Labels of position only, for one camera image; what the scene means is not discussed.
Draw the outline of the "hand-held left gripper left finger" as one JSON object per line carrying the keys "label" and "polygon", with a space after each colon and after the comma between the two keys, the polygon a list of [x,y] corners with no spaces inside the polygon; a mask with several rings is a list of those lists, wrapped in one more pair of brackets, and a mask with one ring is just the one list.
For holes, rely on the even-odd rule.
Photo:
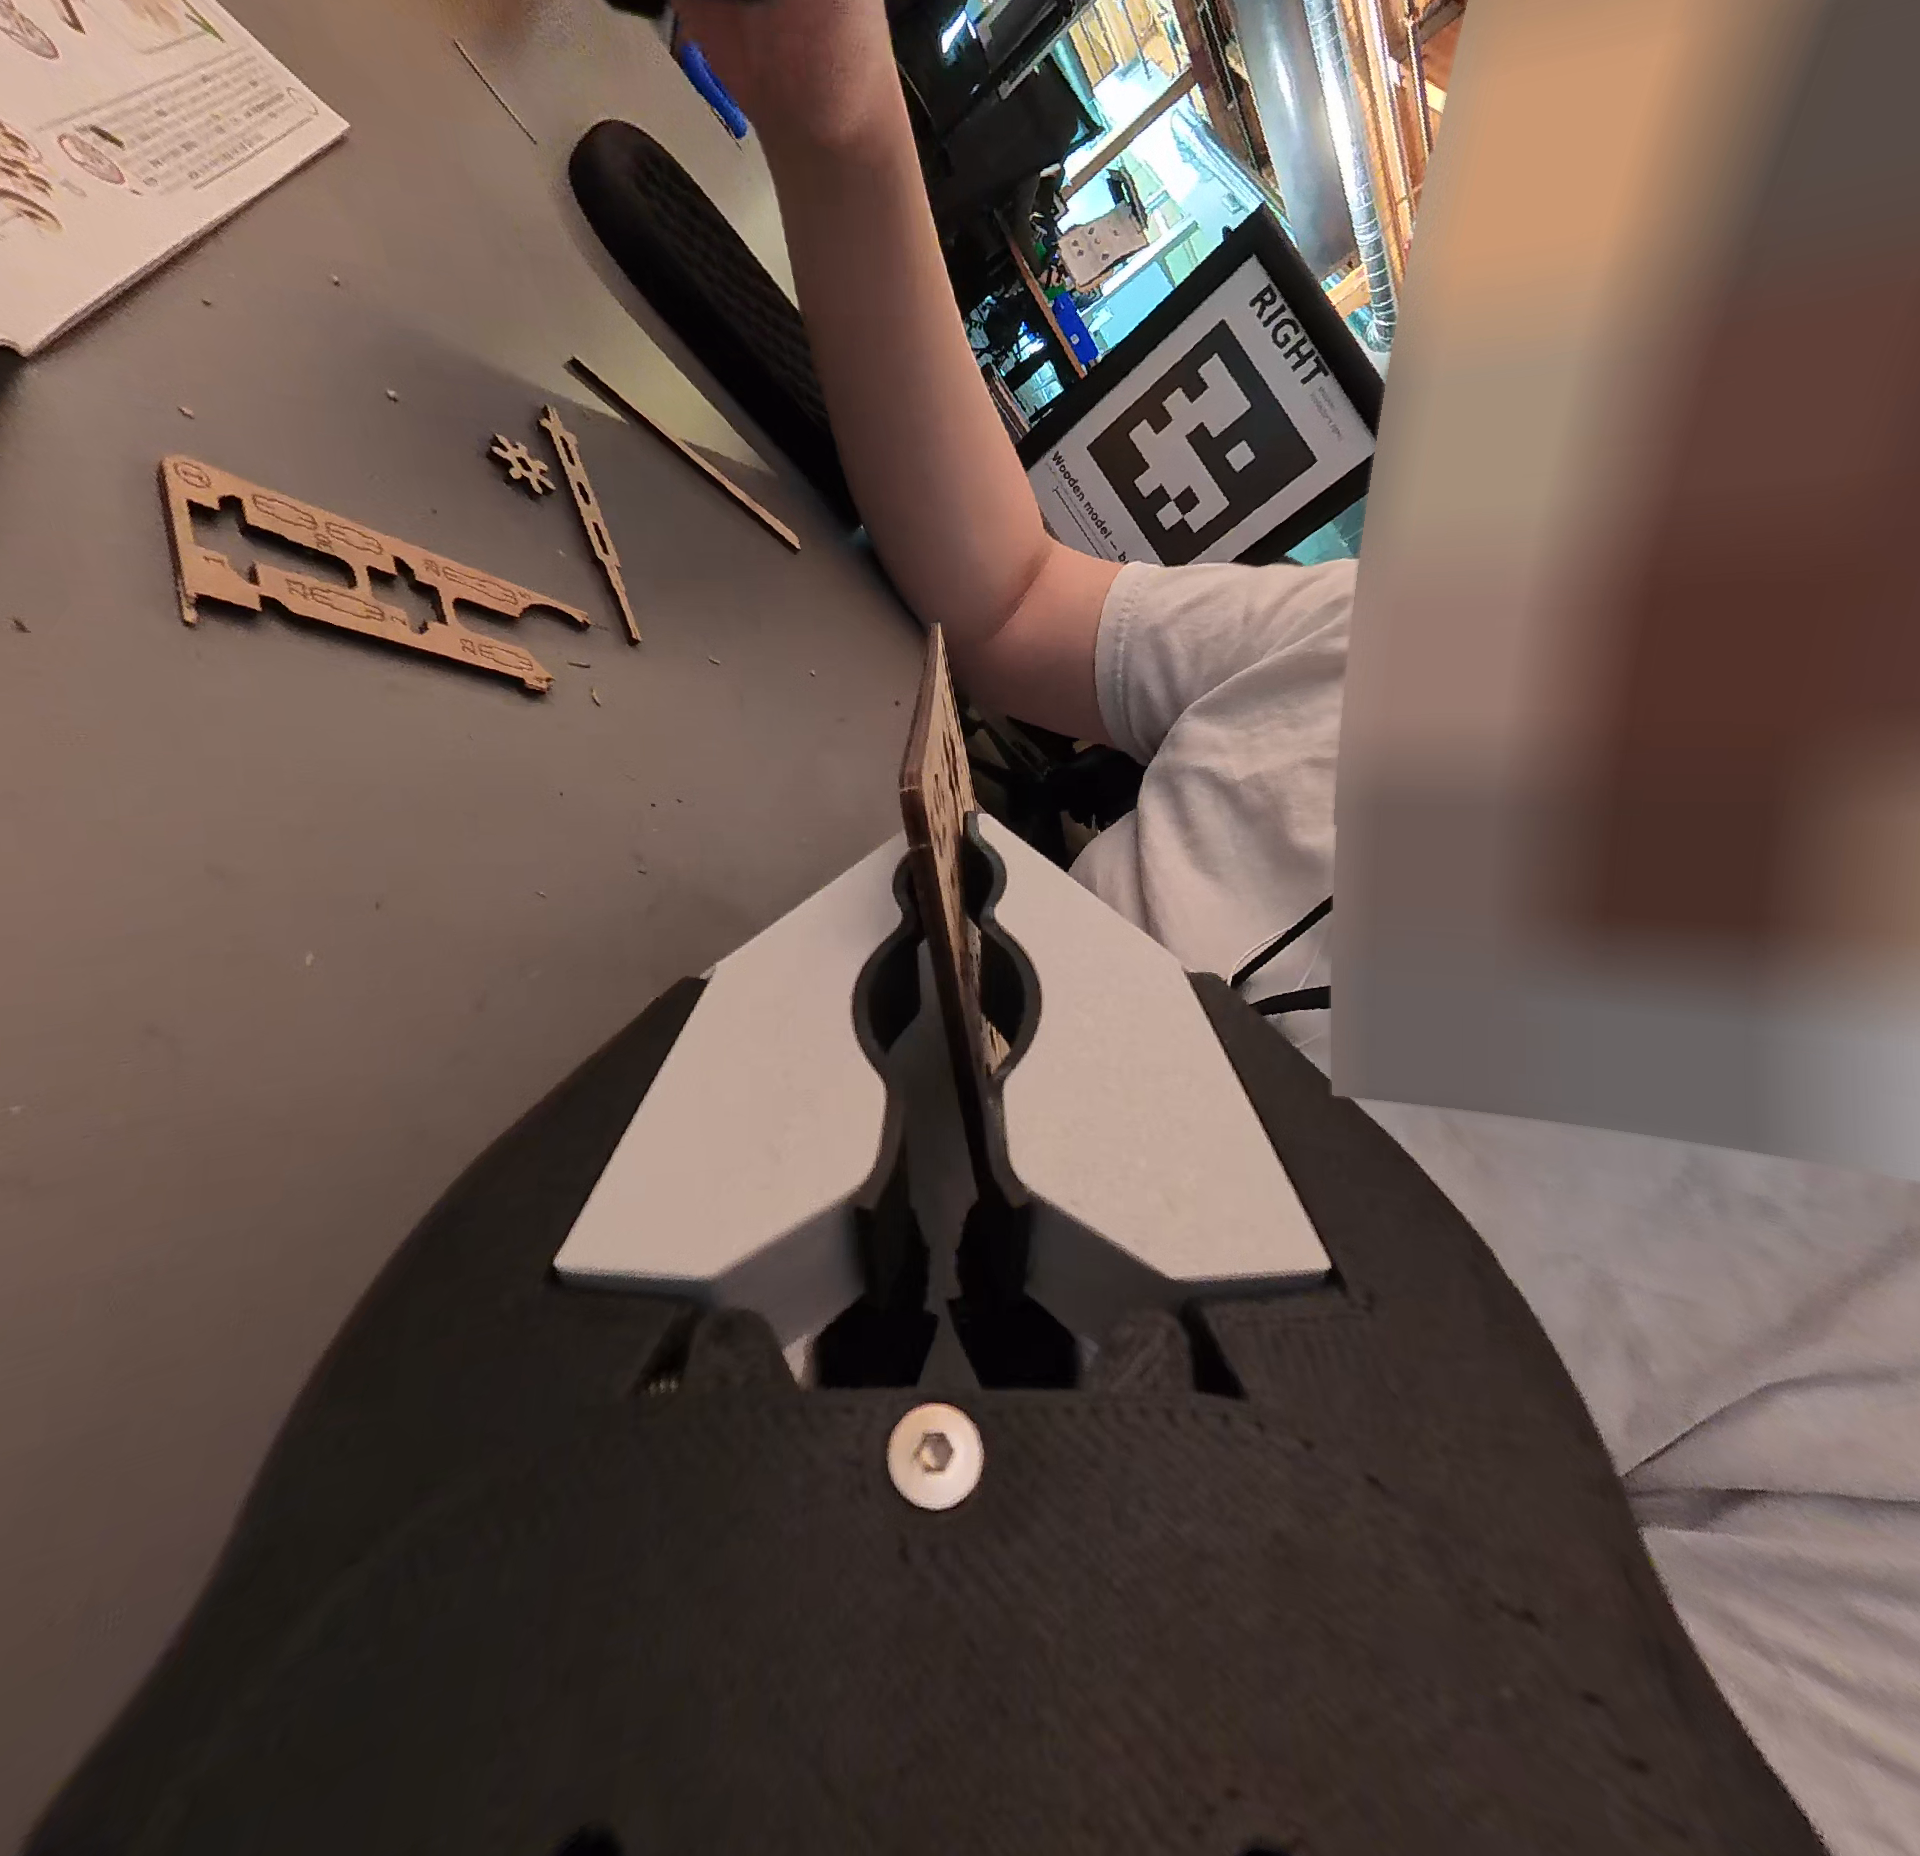
{"label": "hand-held left gripper left finger", "polygon": [[579,1291],[756,1314],[794,1360],[865,1293],[857,1212],[898,1154],[887,1056],[916,1021],[892,836],[697,988],[556,1251]]}

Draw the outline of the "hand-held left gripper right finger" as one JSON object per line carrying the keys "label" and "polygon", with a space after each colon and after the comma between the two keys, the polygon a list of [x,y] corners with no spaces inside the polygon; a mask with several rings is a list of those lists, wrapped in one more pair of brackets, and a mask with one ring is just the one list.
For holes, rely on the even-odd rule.
{"label": "hand-held left gripper right finger", "polygon": [[1180,960],[995,819],[991,919],[1037,983],[1000,1078],[1027,1288],[1095,1342],[1135,1311],[1312,1291],[1330,1256]]}

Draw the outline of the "perforated wooden parts sheet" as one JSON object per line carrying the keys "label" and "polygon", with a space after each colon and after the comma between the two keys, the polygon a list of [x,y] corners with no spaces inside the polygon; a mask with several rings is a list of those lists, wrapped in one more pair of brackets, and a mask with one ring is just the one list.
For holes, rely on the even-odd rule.
{"label": "perforated wooden parts sheet", "polygon": [[1003,1078],[1030,1052],[1040,986],[1003,933],[1005,863],[978,832],[972,766],[939,625],[928,630],[916,705],[898,763],[905,865],[935,983],[948,1064],[982,1222],[1014,1225],[1027,1193],[1003,1122]]}

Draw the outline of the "person's right forearm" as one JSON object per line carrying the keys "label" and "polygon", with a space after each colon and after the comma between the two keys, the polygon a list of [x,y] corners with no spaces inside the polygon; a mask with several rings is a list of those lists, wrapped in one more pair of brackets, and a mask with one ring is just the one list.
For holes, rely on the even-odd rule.
{"label": "person's right forearm", "polygon": [[1101,741],[1094,657],[1118,577],[1042,527],[948,282],[898,82],[761,148],[827,426],[877,560],[975,705]]}

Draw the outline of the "person's right hand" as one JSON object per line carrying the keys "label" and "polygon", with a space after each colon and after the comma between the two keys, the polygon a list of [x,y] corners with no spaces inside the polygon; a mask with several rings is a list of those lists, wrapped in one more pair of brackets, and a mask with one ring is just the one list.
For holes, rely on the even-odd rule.
{"label": "person's right hand", "polygon": [[904,120],[883,0],[667,0],[767,156],[840,151]]}

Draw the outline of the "small blue plastic tool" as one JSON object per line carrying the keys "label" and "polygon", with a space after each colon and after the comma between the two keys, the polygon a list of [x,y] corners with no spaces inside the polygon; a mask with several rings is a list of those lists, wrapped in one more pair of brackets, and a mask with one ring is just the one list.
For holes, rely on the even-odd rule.
{"label": "small blue plastic tool", "polygon": [[673,63],[682,70],[687,82],[697,91],[706,108],[723,121],[732,142],[745,142],[750,136],[750,121],[736,102],[723,77],[710,70],[705,52],[690,39],[677,35],[668,45]]}

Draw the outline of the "black mesh wrist rest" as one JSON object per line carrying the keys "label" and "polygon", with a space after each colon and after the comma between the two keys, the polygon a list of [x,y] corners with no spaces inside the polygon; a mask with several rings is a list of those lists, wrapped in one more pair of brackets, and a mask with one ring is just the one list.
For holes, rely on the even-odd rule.
{"label": "black mesh wrist rest", "polygon": [[567,181],[612,265],[840,522],[858,528],[803,318],[685,167],[607,118],[573,145]]}

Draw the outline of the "thin wooden stick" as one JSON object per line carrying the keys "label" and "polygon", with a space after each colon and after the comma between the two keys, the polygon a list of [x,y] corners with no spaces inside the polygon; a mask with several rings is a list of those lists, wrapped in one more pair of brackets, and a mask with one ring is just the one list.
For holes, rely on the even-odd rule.
{"label": "thin wooden stick", "polygon": [[643,434],[650,434],[655,443],[671,450],[682,463],[687,463],[709,485],[724,493],[769,538],[773,538],[778,545],[794,556],[802,550],[802,539],[791,527],[785,527],[773,511],[769,511],[761,503],[739,489],[728,475],[716,469],[705,453],[694,452],[685,441],[681,441],[676,434],[657,425],[650,414],[639,410],[624,393],[621,393],[613,384],[599,377],[583,359],[567,356],[565,370],[579,380],[579,384],[589,390],[601,402],[609,405],[623,420],[635,425]]}

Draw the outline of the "slotted wooden strip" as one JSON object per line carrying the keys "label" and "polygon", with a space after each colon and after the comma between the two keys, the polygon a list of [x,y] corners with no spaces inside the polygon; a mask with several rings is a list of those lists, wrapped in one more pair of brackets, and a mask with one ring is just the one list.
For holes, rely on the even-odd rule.
{"label": "slotted wooden strip", "polygon": [[619,608],[628,643],[641,645],[641,630],[635,625],[632,599],[623,579],[623,562],[619,549],[612,541],[609,525],[604,519],[603,507],[597,497],[586,460],[580,456],[580,441],[573,435],[571,429],[567,429],[563,415],[549,402],[540,406],[539,426],[546,431],[552,450],[558,456],[563,479],[573,503],[580,528],[588,538],[589,550],[601,573],[604,573],[612,589],[612,599]]}

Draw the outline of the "instruction booklet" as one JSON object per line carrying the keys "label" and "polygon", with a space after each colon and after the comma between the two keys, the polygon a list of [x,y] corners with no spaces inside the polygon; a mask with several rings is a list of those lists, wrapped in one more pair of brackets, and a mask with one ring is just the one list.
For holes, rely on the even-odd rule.
{"label": "instruction booklet", "polygon": [[2,345],[34,356],[349,125],[218,0],[2,0]]}

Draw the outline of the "framed printed marker sign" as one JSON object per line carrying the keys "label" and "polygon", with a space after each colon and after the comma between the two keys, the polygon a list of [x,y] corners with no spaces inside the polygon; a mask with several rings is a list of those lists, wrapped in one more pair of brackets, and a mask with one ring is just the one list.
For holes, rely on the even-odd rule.
{"label": "framed printed marker sign", "polygon": [[1095,560],[1272,564],[1370,492],[1380,371],[1272,210],[1019,443],[1042,525]]}

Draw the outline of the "silver ventilation duct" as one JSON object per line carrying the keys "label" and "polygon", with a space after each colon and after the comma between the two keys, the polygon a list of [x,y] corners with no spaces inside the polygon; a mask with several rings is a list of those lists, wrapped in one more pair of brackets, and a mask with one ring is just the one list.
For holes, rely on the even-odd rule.
{"label": "silver ventilation duct", "polygon": [[1399,311],[1407,243],[1407,170],[1382,55],[1378,0],[1301,0],[1330,118],[1338,179],[1377,324]]}

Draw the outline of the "wooden parts frame offcut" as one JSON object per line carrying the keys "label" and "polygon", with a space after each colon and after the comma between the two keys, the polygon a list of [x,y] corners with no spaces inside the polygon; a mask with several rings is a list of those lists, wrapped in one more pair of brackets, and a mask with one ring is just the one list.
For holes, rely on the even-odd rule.
{"label": "wooden parts frame offcut", "polygon": [[[157,463],[179,622],[199,625],[214,604],[249,616],[270,608],[292,622],[345,632],[444,666],[544,695],[552,672],[505,623],[548,615],[588,630],[583,610],[445,560],[380,528],[336,516],[187,453]],[[254,560],[241,568],[199,538],[199,525],[233,511],[239,528],[270,549],[301,550],[301,568]]]}

